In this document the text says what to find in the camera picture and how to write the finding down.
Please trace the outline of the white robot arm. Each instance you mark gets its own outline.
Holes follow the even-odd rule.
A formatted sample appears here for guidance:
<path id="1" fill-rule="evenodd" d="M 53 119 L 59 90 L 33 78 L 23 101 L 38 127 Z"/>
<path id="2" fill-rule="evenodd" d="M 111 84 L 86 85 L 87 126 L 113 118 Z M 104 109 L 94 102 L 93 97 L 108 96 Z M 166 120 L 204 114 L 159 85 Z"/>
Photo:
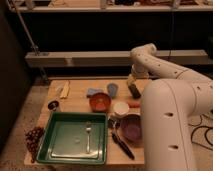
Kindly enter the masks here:
<path id="1" fill-rule="evenodd" d="M 146 171 L 197 171 L 188 118 L 213 111 L 213 80 L 160 59 L 149 43 L 130 51 L 130 81 L 153 74 L 141 94 Z"/>

